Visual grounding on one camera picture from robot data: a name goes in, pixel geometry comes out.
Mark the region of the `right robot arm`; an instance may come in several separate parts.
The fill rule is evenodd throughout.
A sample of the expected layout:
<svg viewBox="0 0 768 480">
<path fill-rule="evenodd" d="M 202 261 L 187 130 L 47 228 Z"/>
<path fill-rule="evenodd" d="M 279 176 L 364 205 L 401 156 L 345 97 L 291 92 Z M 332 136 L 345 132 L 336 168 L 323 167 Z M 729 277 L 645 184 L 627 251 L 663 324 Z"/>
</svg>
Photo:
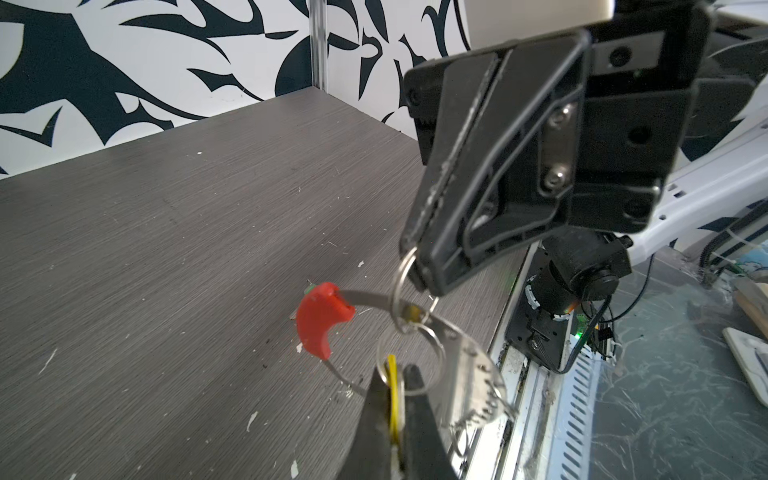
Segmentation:
<svg viewBox="0 0 768 480">
<path fill-rule="evenodd" d="M 723 32 L 708 1 L 500 8 L 471 50 L 409 70 L 425 172 L 395 285 L 442 297 L 568 229 L 625 239 L 637 264 L 765 198 L 767 121 L 729 130 L 767 74 L 767 40 Z"/>
</svg>

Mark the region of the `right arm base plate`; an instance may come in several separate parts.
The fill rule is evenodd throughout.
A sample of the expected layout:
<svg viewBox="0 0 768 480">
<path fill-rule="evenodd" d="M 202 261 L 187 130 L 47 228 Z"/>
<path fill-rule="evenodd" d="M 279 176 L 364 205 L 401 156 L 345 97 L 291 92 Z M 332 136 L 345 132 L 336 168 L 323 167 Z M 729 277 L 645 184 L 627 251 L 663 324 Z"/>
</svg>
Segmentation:
<svg viewBox="0 0 768 480">
<path fill-rule="evenodd" d="M 505 340 L 528 359 L 558 374 L 567 373 L 607 309 L 598 310 L 568 347 L 577 310 L 609 301 L 619 280 L 631 273 L 632 240 L 585 229 L 567 229 L 543 240 L 514 303 Z"/>
</svg>

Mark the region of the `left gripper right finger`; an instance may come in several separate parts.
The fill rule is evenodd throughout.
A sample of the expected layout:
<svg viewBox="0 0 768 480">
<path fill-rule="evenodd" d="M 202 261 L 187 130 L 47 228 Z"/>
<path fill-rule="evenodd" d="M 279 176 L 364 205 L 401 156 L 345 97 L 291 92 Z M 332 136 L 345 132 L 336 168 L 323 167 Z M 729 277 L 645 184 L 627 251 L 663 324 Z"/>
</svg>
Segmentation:
<svg viewBox="0 0 768 480">
<path fill-rule="evenodd" d="M 426 394 L 399 398 L 398 469 L 402 479 L 457 479 Z"/>
</svg>

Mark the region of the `red key tag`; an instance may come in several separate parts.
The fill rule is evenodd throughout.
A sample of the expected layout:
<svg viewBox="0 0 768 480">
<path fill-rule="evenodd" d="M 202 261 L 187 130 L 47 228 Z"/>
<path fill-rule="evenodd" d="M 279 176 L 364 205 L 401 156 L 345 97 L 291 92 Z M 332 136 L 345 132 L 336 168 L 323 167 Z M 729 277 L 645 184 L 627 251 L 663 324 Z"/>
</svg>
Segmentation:
<svg viewBox="0 0 768 480">
<path fill-rule="evenodd" d="M 356 308 L 342 298 L 337 285 L 316 285 L 304 295 L 296 311 L 296 329 L 303 348 L 320 360 L 329 360 L 329 331 L 352 320 L 355 314 Z"/>
</svg>

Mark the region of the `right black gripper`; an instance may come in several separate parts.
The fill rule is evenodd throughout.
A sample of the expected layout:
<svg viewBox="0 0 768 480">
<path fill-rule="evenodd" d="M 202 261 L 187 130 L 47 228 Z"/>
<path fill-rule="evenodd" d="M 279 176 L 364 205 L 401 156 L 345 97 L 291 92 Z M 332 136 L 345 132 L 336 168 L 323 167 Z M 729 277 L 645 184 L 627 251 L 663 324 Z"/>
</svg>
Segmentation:
<svg viewBox="0 0 768 480">
<path fill-rule="evenodd" d="M 500 63 L 413 284 L 445 296 L 512 250 L 569 226 L 647 226 L 697 94 L 714 23 L 701 1 L 656 2 L 493 47 Z"/>
</svg>

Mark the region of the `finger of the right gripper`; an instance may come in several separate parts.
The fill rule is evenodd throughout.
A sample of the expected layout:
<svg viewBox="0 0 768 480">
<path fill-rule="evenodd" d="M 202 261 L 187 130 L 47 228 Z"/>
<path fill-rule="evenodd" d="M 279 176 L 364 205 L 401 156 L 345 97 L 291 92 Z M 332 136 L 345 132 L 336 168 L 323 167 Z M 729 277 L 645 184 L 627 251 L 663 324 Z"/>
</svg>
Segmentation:
<svg viewBox="0 0 768 480">
<path fill-rule="evenodd" d="M 408 108 L 426 170 L 401 233 L 402 254 L 426 247 L 426 234 L 436 227 L 441 197 L 499 63 L 496 51 L 467 52 L 427 61 L 406 73 Z"/>
</svg>

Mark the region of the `yellow key tag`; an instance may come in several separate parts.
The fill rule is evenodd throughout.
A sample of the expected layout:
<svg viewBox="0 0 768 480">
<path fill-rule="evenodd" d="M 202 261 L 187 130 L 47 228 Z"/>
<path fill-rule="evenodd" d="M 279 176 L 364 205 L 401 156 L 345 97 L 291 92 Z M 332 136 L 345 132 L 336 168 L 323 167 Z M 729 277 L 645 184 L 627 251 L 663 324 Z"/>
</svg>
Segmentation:
<svg viewBox="0 0 768 480">
<path fill-rule="evenodd" d="M 387 356 L 386 360 L 386 372 L 390 387 L 390 419 L 389 419 L 389 432 L 391 437 L 391 443 L 393 445 L 400 445 L 401 432 L 403 430 L 404 414 L 402 413 L 402 407 L 404 406 L 403 400 L 403 386 L 401 385 L 401 374 L 394 354 Z"/>
</svg>

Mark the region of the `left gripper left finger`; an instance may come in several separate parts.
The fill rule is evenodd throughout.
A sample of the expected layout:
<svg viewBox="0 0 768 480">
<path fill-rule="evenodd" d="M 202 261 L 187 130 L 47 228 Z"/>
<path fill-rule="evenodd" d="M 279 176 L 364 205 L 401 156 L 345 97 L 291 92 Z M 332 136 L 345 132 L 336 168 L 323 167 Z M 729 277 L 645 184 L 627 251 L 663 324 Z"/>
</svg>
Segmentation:
<svg viewBox="0 0 768 480">
<path fill-rule="evenodd" d="M 340 480 L 390 479 L 390 389 L 377 371 L 366 390 L 352 444 L 336 478 Z"/>
</svg>

